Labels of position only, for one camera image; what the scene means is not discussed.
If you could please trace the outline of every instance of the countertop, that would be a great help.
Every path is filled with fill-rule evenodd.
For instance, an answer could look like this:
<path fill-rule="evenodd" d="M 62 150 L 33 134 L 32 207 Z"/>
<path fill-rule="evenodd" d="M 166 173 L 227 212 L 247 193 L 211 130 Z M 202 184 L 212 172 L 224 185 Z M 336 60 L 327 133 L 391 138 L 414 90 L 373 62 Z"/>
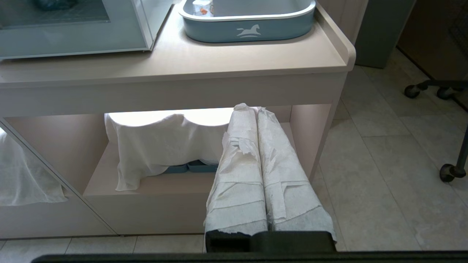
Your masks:
<path fill-rule="evenodd" d="M 320 6 L 313 29 L 302 37 L 227 44 L 188 38 L 178 8 L 170 11 L 152 52 L 3 60 L 0 88 L 333 73 L 354 64 L 354 47 Z"/>

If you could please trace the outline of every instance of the tile floor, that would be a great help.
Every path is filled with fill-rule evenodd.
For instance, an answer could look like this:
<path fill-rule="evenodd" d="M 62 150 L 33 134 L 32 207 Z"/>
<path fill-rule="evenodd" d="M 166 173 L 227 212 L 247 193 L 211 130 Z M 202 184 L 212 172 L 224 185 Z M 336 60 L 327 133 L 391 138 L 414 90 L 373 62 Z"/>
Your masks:
<path fill-rule="evenodd" d="M 436 88 L 414 100 L 402 90 L 427 79 L 395 51 L 386 69 L 348 76 L 312 186 L 331 214 L 339 251 L 468 249 L 468 178 L 450 184 L 468 114 Z M 0 263 L 43 254 L 201 252 L 201 235 L 0 241 Z"/>

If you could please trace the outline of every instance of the white fabric draped over shelf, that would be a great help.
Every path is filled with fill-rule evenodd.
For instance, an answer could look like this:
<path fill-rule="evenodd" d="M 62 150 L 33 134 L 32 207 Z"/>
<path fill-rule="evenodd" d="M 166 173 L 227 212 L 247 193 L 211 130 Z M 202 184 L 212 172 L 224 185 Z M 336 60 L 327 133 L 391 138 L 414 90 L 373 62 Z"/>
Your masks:
<path fill-rule="evenodd" d="M 233 108 L 105 114 L 111 143 L 118 145 L 117 191 L 136 190 L 141 178 L 169 166 L 203 160 L 218 163 Z"/>
<path fill-rule="evenodd" d="M 0 129 L 0 206 L 66 200 L 61 184 Z"/>

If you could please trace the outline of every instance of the changing table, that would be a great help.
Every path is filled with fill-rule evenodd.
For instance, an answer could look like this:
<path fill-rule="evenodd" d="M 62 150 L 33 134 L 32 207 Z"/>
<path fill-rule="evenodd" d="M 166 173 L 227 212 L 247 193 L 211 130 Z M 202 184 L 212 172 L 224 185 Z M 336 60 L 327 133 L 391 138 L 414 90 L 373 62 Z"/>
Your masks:
<path fill-rule="evenodd" d="M 0 239 L 203 233 L 214 173 L 147 177 L 136 191 L 116 192 L 108 112 L 264 106 L 312 178 L 356 58 L 319 4 L 314 19 L 295 39 L 208 44 L 186 36 L 173 8 L 153 52 L 0 61 L 0 127 L 63 184 L 73 196 L 67 209 L 83 217 L 67 231 L 63 206 L 40 204 L 47 214 L 39 216 L 39 205 L 16 207 L 0 217 Z"/>

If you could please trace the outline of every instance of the paper-wrapped rolled item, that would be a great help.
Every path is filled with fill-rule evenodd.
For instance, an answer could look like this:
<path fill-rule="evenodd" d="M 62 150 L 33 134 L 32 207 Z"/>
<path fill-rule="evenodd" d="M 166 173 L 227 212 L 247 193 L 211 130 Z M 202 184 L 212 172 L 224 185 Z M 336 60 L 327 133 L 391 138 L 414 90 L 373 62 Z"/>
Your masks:
<path fill-rule="evenodd" d="M 274 231 L 327 231 L 336 240 L 324 210 L 274 113 L 260 109 L 258 140 L 268 223 Z"/>
<path fill-rule="evenodd" d="M 208 201 L 205 232 L 267 231 L 255 111 L 237 105 L 223 137 L 223 155 Z"/>

